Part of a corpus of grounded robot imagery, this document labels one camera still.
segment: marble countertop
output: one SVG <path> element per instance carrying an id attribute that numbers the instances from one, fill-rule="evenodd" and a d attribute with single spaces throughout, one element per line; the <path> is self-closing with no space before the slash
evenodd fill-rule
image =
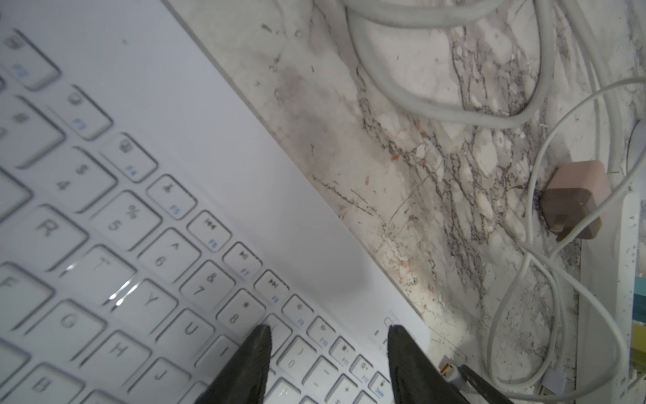
<path id="1" fill-rule="evenodd" d="M 436 5 L 434 0 L 401 0 Z M 521 261 L 525 186 L 547 131 L 589 95 L 590 67 L 554 7 L 556 66 L 534 119 L 505 131 L 418 119 L 386 99 L 361 67 L 338 0 L 170 0 L 260 115 L 276 140 L 422 313 L 431 360 L 443 355 L 482 372 L 492 317 Z M 646 55 L 631 5 L 580 2 L 612 80 L 643 75 Z M 531 1 L 510 0 L 466 27 L 398 30 L 371 25 L 377 52 L 414 93 L 466 109 L 515 114 L 531 95 L 539 42 Z M 641 118 L 642 89 L 618 93 L 625 136 Z M 538 189 L 555 167 L 607 161 L 603 103 L 558 136 Z M 538 245 L 555 237 L 531 212 Z M 559 257 L 578 274 L 579 247 Z M 642 258 L 640 267 L 646 267 Z M 566 288 L 567 321 L 578 297 Z M 506 379 L 529 375 L 547 351 L 552 295 L 536 271 L 510 303 L 495 342 Z M 574 349 L 567 360 L 574 385 Z"/>

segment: power strip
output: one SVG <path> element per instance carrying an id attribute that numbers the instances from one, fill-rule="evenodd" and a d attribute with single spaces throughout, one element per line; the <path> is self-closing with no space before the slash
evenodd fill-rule
<path id="1" fill-rule="evenodd" d="M 632 300 L 637 265 L 640 194 L 627 193 L 601 217 L 597 237 L 581 245 L 581 283 L 614 316 L 630 345 Z M 579 301 L 576 384 L 581 387 L 612 366 L 617 356 L 614 338 L 599 314 L 585 300 Z M 629 369 L 622 369 L 611 383 L 579 398 L 577 404 L 627 404 Z"/>

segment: white cable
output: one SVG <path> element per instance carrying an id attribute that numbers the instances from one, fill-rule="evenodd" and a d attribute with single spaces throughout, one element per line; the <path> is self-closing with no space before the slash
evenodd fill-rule
<path id="1" fill-rule="evenodd" d="M 534 168 L 532 169 L 532 174 L 530 175 L 530 181 L 529 181 L 529 185 L 528 185 L 528 195 L 531 195 L 532 198 L 528 198 L 528 200 L 526 201 L 526 208 L 527 208 L 526 216 L 527 216 L 527 224 L 528 224 L 528 226 L 526 227 L 526 231 L 527 231 L 526 238 L 528 240 L 532 239 L 532 225 L 531 225 L 531 214 L 530 213 L 532 212 L 532 203 L 533 203 L 533 200 L 534 200 L 533 195 L 534 195 L 534 191 L 536 189 L 536 181 L 537 181 L 537 178 L 538 178 L 538 168 L 541 165 L 541 162 L 543 160 L 543 157 L 545 156 L 545 153 L 547 152 L 547 149 L 549 147 L 550 142 L 552 141 L 552 139 L 554 139 L 555 135 L 560 130 L 561 126 L 565 123 L 565 121 L 568 118 L 570 118 L 573 114 L 577 113 L 580 110 L 580 108 L 582 108 L 586 104 L 598 99 L 599 97 L 603 96 L 604 94 L 606 94 L 606 93 L 608 93 L 608 92 L 610 92 L 610 91 L 612 91 L 614 89 L 617 89 L 618 87 L 623 87 L 623 86 L 632 85 L 632 84 L 646 84 L 646 78 L 625 79 L 625 80 L 617 81 L 616 83 L 613 83 L 613 84 L 611 84 L 611 85 L 609 85 L 607 87 L 604 87 L 604 88 L 600 89 L 599 91 L 597 91 L 594 94 L 590 95 L 589 97 L 585 98 L 583 101 L 578 103 L 574 108 L 572 108 L 569 112 L 567 112 L 566 115 L 564 115 L 564 117 L 562 117 L 560 119 L 560 121 L 558 121 L 557 124 L 554 126 L 554 128 L 550 131 L 550 133 L 548 134 L 547 138 L 543 142 L 543 145 L 541 146 L 541 148 L 540 148 L 540 150 L 539 150 L 539 152 L 538 152 L 538 154 L 536 156 L 536 160 L 534 162 Z M 619 186 L 615 190 L 613 190 L 612 194 L 603 203 L 601 203 L 597 207 L 597 209 L 592 211 L 577 226 L 575 226 L 574 229 L 572 229 L 572 231 L 559 244 L 557 244 L 556 247 L 554 247 L 554 248 L 552 248 L 550 250 L 550 258 L 548 260 L 553 259 L 569 242 L 574 240 L 574 238 L 579 233 L 581 233 L 581 231 L 583 229 L 585 229 L 586 226 L 588 226 L 590 223 L 592 223 L 594 220 L 596 220 L 596 218 L 601 215 L 601 212 L 603 212 L 603 210 L 607 209 L 611 204 L 615 203 L 615 201 L 617 201 L 617 199 L 622 197 L 623 193 L 628 189 L 628 186 L 630 185 L 630 183 L 634 180 L 635 176 L 638 175 L 640 169 L 642 167 L 644 167 L 644 166 L 646 166 L 646 150 L 644 150 L 644 152 L 642 152 L 642 154 L 640 156 L 640 159 L 636 162 L 635 166 L 630 170 L 630 173 L 628 173 L 628 175 L 621 181 Z M 528 265 L 528 264 L 526 264 L 526 262 L 527 263 L 529 262 L 527 255 L 525 255 L 525 258 L 523 259 L 523 264 L 521 265 L 521 269 L 520 269 L 519 273 L 521 273 L 523 270 L 526 271 L 525 265 Z M 553 269 L 550 265 L 548 265 L 548 266 L 550 267 L 551 270 L 556 271 L 557 273 L 559 273 L 561 275 L 560 271 Z M 499 308 L 498 308 L 498 311 L 502 310 L 501 309 L 502 305 L 503 304 L 501 303 Z M 624 358 L 620 358 L 620 360 L 618 361 L 619 366 L 623 366 L 623 362 L 622 362 L 623 359 Z M 559 395 L 559 396 L 531 396 L 531 395 L 527 395 L 527 394 L 518 394 L 518 393 L 514 393 L 514 392 L 503 392 L 503 394 L 505 394 L 509 398 L 524 399 L 524 400 L 528 400 L 528 401 L 544 401 L 544 402 L 566 401 L 566 400 L 582 397 L 582 396 L 596 390 L 597 388 L 599 388 L 603 384 L 610 381 L 614 377 L 617 369 L 619 369 L 617 366 L 613 366 L 613 367 L 609 368 L 608 370 L 606 370 L 604 373 L 602 373 L 602 375 L 597 377 L 595 380 L 590 382 L 587 386 L 585 386 L 583 388 L 579 388 L 577 390 L 574 390 L 574 391 L 566 393 L 566 394 Z"/>
<path id="2" fill-rule="evenodd" d="M 588 20 L 583 15 L 583 11 L 577 1 L 573 0 L 560 0 L 559 4 L 565 12 L 574 35 L 577 37 L 581 44 L 583 52 L 588 56 L 592 67 L 597 74 L 600 87 L 610 85 L 610 74 L 608 72 L 608 65 L 603 59 L 601 50 L 594 36 L 594 32 L 588 23 Z M 608 172 L 620 173 L 621 161 L 623 160 L 623 128 L 621 125 L 621 112 L 619 110 L 619 102 L 614 93 L 609 93 L 603 96 L 608 110 L 608 123 L 610 125 L 610 154 L 608 158 Z"/>
<path id="3" fill-rule="evenodd" d="M 470 5 L 403 6 L 379 0 L 343 0 L 352 11 L 374 23 L 399 28 L 450 28 L 477 21 L 504 0 L 479 0 Z"/>
<path id="4" fill-rule="evenodd" d="M 375 82 L 375 85 L 386 97 L 390 98 L 403 109 L 418 116 L 434 120 L 480 125 L 494 129 L 509 129 L 522 125 L 534 116 L 545 100 L 549 86 L 552 83 L 552 76 L 554 75 L 554 27 L 552 26 L 550 0 L 536 0 L 535 6 L 541 43 L 540 72 L 532 99 L 522 112 L 514 116 L 489 115 L 482 112 L 465 111 L 458 107 L 432 103 L 410 93 L 390 76 L 390 73 L 388 73 L 388 70 L 377 56 L 368 37 L 366 20 L 352 9 L 348 10 L 348 26 L 357 55 Z"/>

